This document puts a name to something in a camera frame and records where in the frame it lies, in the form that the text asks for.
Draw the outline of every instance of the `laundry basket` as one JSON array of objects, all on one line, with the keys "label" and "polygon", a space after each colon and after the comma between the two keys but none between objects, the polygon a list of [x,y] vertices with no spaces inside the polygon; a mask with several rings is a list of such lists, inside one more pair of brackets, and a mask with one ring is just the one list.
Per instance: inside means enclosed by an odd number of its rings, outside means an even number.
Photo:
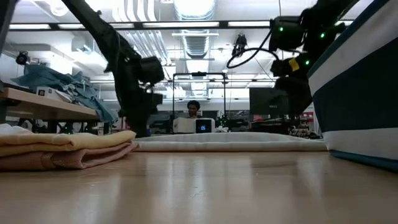
[{"label": "laundry basket", "polygon": [[373,1],[308,73],[336,157],[398,171],[398,1]]}]

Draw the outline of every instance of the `stacked towels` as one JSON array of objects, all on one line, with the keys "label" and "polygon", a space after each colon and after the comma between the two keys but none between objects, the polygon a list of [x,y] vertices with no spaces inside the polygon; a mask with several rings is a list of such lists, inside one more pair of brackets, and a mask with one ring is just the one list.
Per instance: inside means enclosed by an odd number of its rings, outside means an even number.
[{"label": "stacked towels", "polygon": [[135,150],[136,134],[34,134],[0,124],[0,170],[86,169],[122,158]]}]

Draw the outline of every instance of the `table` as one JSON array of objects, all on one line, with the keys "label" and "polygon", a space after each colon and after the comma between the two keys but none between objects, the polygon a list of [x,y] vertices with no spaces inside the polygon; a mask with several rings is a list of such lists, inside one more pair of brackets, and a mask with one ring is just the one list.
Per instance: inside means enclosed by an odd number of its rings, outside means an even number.
[{"label": "table", "polygon": [[5,122],[6,116],[47,120],[51,133],[57,132],[57,123],[60,122],[99,121],[96,111],[91,108],[13,88],[5,88],[0,93],[0,123]]},{"label": "table", "polygon": [[2,224],[398,223],[397,175],[327,152],[132,153],[0,183]]}]

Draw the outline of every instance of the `crumpled blue fabric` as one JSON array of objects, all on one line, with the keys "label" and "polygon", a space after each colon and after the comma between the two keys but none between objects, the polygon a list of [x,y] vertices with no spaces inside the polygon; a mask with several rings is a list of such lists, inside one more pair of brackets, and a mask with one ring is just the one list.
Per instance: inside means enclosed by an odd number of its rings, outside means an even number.
[{"label": "crumpled blue fabric", "polygon": [[76,75],[65,75],[43,65],[25,65],[24,75],[11,80],[33,91],[36,91],[37,87],[47,86],[68,93],[73,101],[76,100],[94,109],[102,122],[113,123],[118,119],[117,114],[98,99],[98,91],[82,72]]}]

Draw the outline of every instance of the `person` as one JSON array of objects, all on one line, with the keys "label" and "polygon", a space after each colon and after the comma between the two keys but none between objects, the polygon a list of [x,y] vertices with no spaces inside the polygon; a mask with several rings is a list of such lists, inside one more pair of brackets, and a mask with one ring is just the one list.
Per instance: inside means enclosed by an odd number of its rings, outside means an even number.
[{"label": "person", "polygon": [[200,109],[200,104],[196,100],[189,101],[187,108],[188,108],[188,112],[189,112],[189,118],[200,118],[201,117],[201,116],[198,116],[198,110]]}]

